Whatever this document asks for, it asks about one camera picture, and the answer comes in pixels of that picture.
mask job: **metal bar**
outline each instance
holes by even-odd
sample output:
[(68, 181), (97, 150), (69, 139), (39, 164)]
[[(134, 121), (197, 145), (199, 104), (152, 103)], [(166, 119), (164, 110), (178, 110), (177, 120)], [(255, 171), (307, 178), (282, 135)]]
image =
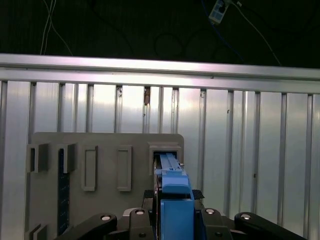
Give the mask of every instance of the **metal bar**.
[(309, 198), (309, 240), (320, 238), (320, 95), (312, 98), (312, 143)]
[(179, 90), (172, 90), (171, 105), (171, 133), (176, 134), (178, 131), (178, 113), (179, 113)]
[(6, 141), (6, 114), (7, 114), (7, 83), (0, 81), (0, 216), (2, 216), (3, 205), (3, 181), (5, 164), (5, 141)]
[(227, 160), (227, 90), (207, 90), (203, 193), (205, 206), (224, 211)]
[(177, 132), (184, 138), (184, 165), (191, 186), (197, 185), (200, 129), (200, 89), (180, 88)]
[(143, 132), (143, 86), (122, 87), (121, 133)]
[(320, 93), (320, 82), (307, 80), (258, 79), (151, 73), (122, 73), (59, 70), (0, 70), (0, 80), (71, 84), (107, 84), (152, 87), (233, 89), (238, 91)]
[(76, 132), (86, 132), (86, 116), (87, 116), (87, 95), (88, 86), (86, 84), (78, 84), (77, 106), (76, 106)]
[(7, 84), (1, 239), (23, 239), (29, 82)]
[(152, 86), (150, 92), (150, 121), (149, 133), (160, 133), (160, 115), (161, 115), (161, 88)]
[(255, 149), (255, 93), (243, 93), (243, 135), (239, 212), (253, 209), (254, 149)]
[(198, 178), (197, 189), (204, 189), (204, 162), (205, 162), (205, 143), (206, 143), (206, 103), (207, 93), (200, 93), (200, 128), (199, 128), (199, 156), (198, 156)]
[(243, 92), (233, 93), (233, 128), (229, 216), (233, 218), (240, 211), (241, 173), (243, 157)]
[(86, 96), (85, 132), (91, 133), (93, 126), (94, 86), (88, 85)]
[(277, 223), (281, 93), (262, 92), (256, 212)]
[(304, 230), (308, 96), (288, 93), (283, 196), (283, 227)]
[(0, 67), (178, 73), (319, 80), (320, 70), (178, 61), (0, 54)]
[(56, 132), (58, 128), (58, 83), (38, 82), (35, 89), (34, 132)]
[(116, 86), (93, 86), (92, 132), (113, 133), (115, 130)]
[(161, 134), (170, 134), (171, 133), (171, 116), (172, 104), (173, 104), (173, 89), (172, 87), (163, 87), (162, 88), (162, 106), (161, 106), (161, 118), (160, 118), (160, 133)]
[(313, 96), (308, 95), (306, 119), (306, 158), (305, 158), (305, 182), (304, 182), (304, 219), (303, 237), (309, 239), (309, 209), (311, 190), (311, 164), (312, 164), (312, 128), (313, 128)]

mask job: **vertical metal slat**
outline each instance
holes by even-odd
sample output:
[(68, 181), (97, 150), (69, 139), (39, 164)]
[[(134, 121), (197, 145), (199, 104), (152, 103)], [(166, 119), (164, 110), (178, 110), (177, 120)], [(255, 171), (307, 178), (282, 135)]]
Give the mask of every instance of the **vertical metal slat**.
[(281, 93), (261, 93), (256, 213), (273, 223), (278, 219), (281, 101)]
[(149, 133), (160, 133), (160, 115), (161, 115), (161, 88), (158, 86), (151, 87), (150, 93), (150, 121)]
[(171, 115), (173, 104), (173, 88), (163, 87), (161, 93), (161, 116), (160, 116), (160, 133), (171, 133)]
[(113, 133), (115, 130), (116, 86), (93, 86), (92, 132)]
[(255, 147), (255, 92), (246, 91), (243, 96), (242, 165), (239, 212), (252, 212), (254, 186)]
[(243, 140), (243, 92), (233, 92), (233, 128), (229, 217), (233, 218), (240, 211), (242, 140)]
[(143, 132), (143, 86), (122, 87), (121, 133)]
[(313, 96), (309, 199), (309, 240), (320, 238), (320, 95)]
[(283, 197), (283, 227), (303, 235), (307, 140), (306, 94), (288, 93)]
[(35, 89), (34, 132), (58, 129), (58, 83), (38, 82)]
[(61, 96), (61, 131), (76, 131), (77, 85), (66, 83)]
[(86, 121), (87, 121), (87, 84), (79, 84), (76, 96), (76, 129), (78, 133), (86, 132)]
[(1, 239), (23, 239), (30, 82), (7, 84)]
[(180, 88), (177, 132), (184, 138), (184, 164), (192, 186), (197, 185), (200, 129), (200, 89)]
[(206, 92), (203, 193), (205, 206), (223, 212), (226, 191), (228, 91)]

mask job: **cable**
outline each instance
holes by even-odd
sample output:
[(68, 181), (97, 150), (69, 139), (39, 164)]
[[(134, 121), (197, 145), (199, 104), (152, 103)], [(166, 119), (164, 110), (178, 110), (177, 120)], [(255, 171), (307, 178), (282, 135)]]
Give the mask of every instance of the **cable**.
[(102, 16), (100, 16), (96, 10), (94, 9), (94, 3), (90, 4), (89, 0), (86, 0), (86, 3), (88, 4), (88, 6), (90, 7), (91, 11), (93, 12), (93, 14), (100, 20), (102, 21), (104, 24), (106, 24), (107, 26), (109, 26), (111, 29), (113, 29), (114, 31), (116, 31), (125, 41), (125, 43), (128, 45), (130, 52), (132, 55), (134, 55), (134, 50), (129, 42), (129, 40), (127, 39), (126, 35), (120, 30), (118, 29), (116, 26), (112, 25), (110, 22), (108, 22), (106, 19), (104, 19)]
[[(52, 3), (53, 3), (53, 0), (51, 0), (50, 12), (51, 12)], [(46, 18), (46, 22), (45, 22), (44, 29), (43, 29), (40, 55), (42, 54), (42, 49), (43, 49), (43, 47), (44, 47), (45, 33), (46, 33), (46, 29), (47, 29), (48, 22), (49, 22), (49, 15), (48, 15), (48, 17)]]
[(244, 63), (244, 58), (240, 55), (240, 53), (235, 50), (220, 34), (220, 32), (218, 31), (218, 29), (215, 27), (215, 25), (210, 21), (209, 19), (209, 14), (208, 14), (208, 11), (207, 11), (207, 8), (206, 8), (206, 5), (204, 3), (204, 0), (201, 0), (201, 3), (202, 3), (202, 6), (203, 6), (203, 9), (204, 9), (204, 12), (205, 12), (205, 15), (210, 23), (210, 25), (212, 26), (213, 30), (215, 31), (215, 33), (218, 35), (219, 39), (229, 48), (231, 49), (235, 54), (238, 55), (238, 57), (241, 59), (241, 61)]
[(274, 51), (272, 50), (270, 44), (268, 43), (268, 41), (265, 39), (265, 37), (262, 35), (262, 33), (255, 27), (255, 25), (249, 21), (248, 18), (246, 18), (246, 16), (242, 13), (241, 9), (234, 3), (234, 2), (231, 2), (231, 4), (233, 6), (236, 7), (236, 9), (238, 9), (239, 13), (242, 15), (242, 17), (257, 31), (257, 33), (263, 38), (263, 40), (265, 41), (266, 45), (269, 47), (270, 51), (272, 52), (274, 58), (276, 59), (276, 61), (278, 62), (278, 64), (280, 66), (282, 66), (281, 62), (279, 61), (279, 59), (277, 58), (276, 54), (274, 53)]
[(66, 48), (67, 48), (68, 51), (70, 52), (71, 56), (73, 56), (72, 51), (70, 50), (68, 44), (67, 44), (66, 41), (60, 36), (60, 34), (57, 32), (57, 30), (56, 30), (56, 28), (55, 28), (55, 26), (54, 26), (54, 23), (53, 23), (53, 21), (52, 21), (52, 17), (51, 17), (51, 14), (50, 14), (50, 10), (49, 10), (48, 4), (46, 3), (45, 0), (43, 0), (43, 3), (45, 4), (46, 10), (48, 11), (48, 14), (49, 14), (49, 17), (50, 17), (50, 22), (51, 22), (53, 31), (58, 35), (58, 37), (59, 37), (59, 38), (61, 39), (61, 41), (64, 43), (64, 45), (66, 46)]
[[(57, 3), (57, 0), (54, 0), (54, 4), (53, 4), (52, 11), (51, 11), (51, 9), (50, 9), (51, 15), (53, 15), (53, 14), (54, 14), (54, 10), (55, 10), (55, 7), (56, 7), (56, 3)], [(50, 29), (51, 29), (51, 22), (50, 22), (50, 24), (49, 24), (49, 30), (48, 30), (48, 31), (47, 31), (47, 33), (46, 33), (46, 38), (45, 38), (45, 45), (44, 45), (44, 52), (43, 52), (43, 55), (46, 55), (46, 51), (47, 51), (47, 43), (48, 43), (48, 36), (49, 36)]]

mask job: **metal panel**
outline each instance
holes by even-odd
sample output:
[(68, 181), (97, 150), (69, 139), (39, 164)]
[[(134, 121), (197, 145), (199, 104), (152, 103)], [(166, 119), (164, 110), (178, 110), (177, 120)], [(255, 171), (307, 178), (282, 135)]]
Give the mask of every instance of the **metal panel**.
[(86, 131), (87, 88), (87, 84), (78, 85), (76, 106), (76, 132), (78, 133), (84, 133)]
[(242, 138), (242, 165), (239, 212), (253, 211), (254, 187), (254, 147), (255, 147), (255, 93), (243, 93), (243, 138)]
[(231, 157), (231, 185), (230, 185), (230, 210), (232, 218), (240, 210), (240, 188), (242, 173), (242, 139), (243, 139), (243, 92), (233, 93), (233, 128), (232, 128), (232, 157)]
[(281, 103), (281, 93), (261, 93), (256, 213), (273, 223), (278, 219)]
[(227, 90), (206, 92), (203, 203), (223, 212), (227, 177)]
[(58, 130), (58, 83), (38, 82), (35, 89), (34, 132)]
[(313, 96), (309, 239), (320, 239), (320, 95)]
[(29, 82), (8, 82), (4, 149), (1, 239), (22, 239), (24, 233)]
[(171, 133), (171, 116), (172, 116), (172, 104), (173, 104), (173, 89), (172, 87), (162, 88), (162, 109), (161, 109), (161, 129), (160, 133)]
[(304, 230), (308, 96), (287, 95), (283, 226), (299, 235)]
[(122, 87), (121, 133), (142, 133), (144, 87)]
[(150, 94), (150, 121), (149, 133), (158, 134), (160, 132), (160, 113), (161, 113), (161, 88), (151, 87)]
[(178, 134), (184, 138), (184, 164), (192, 186), (197, 185), (200, 129), (200, 89), (180, 88)]
[(92, 132), (113, 133), (115, 130), (116, 86), (93, 86)]
[(272, 67), (235, 64), (214, 64), (179, 61), (150, 61), (135, 59), (106, 59), (69, 56), (39, 56), (0, 54), (0, 67), (21, 68), (56, 68), (78, 70), (117, 70), (127, 72), (179, 73), (179, 74), (209, 74), (216, 76), (237, 76), (281, 79), (319, 80), (319, 69), (297, 67)]
[(76, 131), (77, 85), (66, 83), (62, 86), (61, 131)]

